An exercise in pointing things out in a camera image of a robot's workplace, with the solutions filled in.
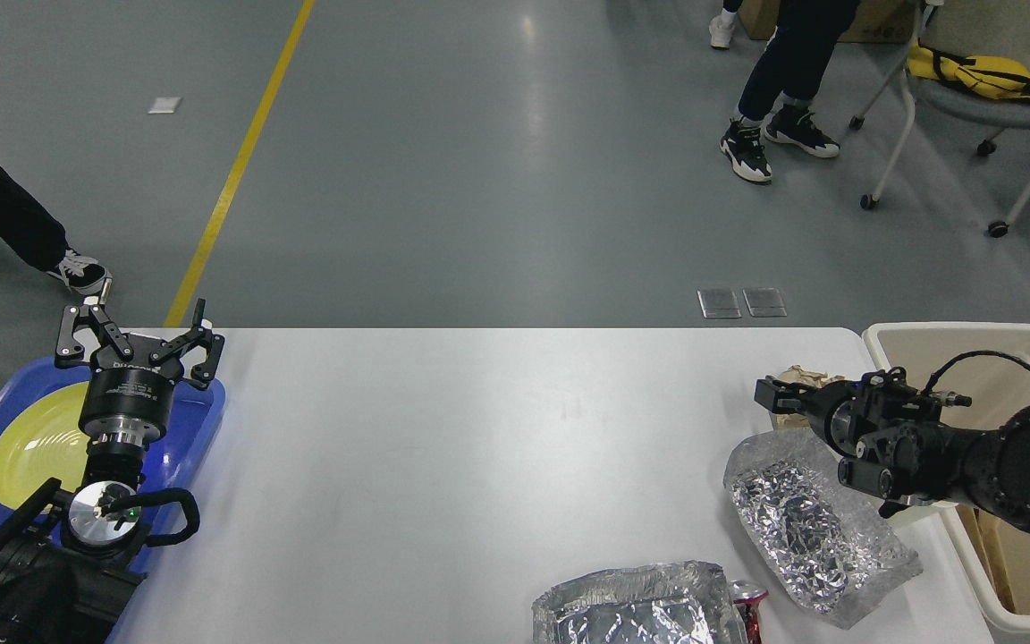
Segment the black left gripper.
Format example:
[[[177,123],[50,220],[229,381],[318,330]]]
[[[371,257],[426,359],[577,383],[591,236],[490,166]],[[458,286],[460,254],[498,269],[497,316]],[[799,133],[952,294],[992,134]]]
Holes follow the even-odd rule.
[[[95,440],[125,432],[148,445],[167,435],[177,382],[208,389],[215,379],[224,352],[224,335],[205,319],[206,301],[197,298],[188,331],[154,348],[154,366],[128,363],[135,358],[131,341],[106,313],[112,277],[103,278],[101,289],[87,296],[81,305],[66,306],[58,327],[55,367],[70,369],[85,362],[85,347],[77,333],[88,329],[98,349],[112,348],[112,355],[91,359],[91,376],[79,417],[79,428]],[[200,350],[203,360],[185,367],[184,355]]]

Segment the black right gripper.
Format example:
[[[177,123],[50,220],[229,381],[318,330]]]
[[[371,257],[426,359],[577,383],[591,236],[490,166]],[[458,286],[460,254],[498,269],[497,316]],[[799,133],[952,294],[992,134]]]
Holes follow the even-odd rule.
[[[817,439],[845,457],[857,456],[854,404],[856,383],[832,383],[814,387],[799,382],[784,382],[778,378],[756,380],[755,401],[777,415],[806,416]]]

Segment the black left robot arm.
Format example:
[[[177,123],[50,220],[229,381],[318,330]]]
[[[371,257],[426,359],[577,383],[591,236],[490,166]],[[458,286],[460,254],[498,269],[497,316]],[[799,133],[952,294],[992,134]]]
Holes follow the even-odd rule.
[[[85,369],[79,484],[46,478],[0,522],[0,643],[104,643],[146,579],[135,560],[198,533],[188,489],[146,487],[148,448],[169,431],[180,385],[215,383],[225,339],[197,299],[173,338],[123,330],[103,285],[63,310],[56,369]]]

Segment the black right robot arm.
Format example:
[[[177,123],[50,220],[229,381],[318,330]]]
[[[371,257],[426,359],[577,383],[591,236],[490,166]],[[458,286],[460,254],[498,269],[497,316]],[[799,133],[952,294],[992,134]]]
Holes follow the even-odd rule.
[[[842,486],[880,500],[883,518],[945,501],[1030,534],[1030,404],[997,429],[950,427],[941,420],[945,408],[972,400],[936,391],[943,375],[937,369],[921,388],[902,367],[824,386],[764,377],[755,400],[772,413],[805,417],[840,456]]]

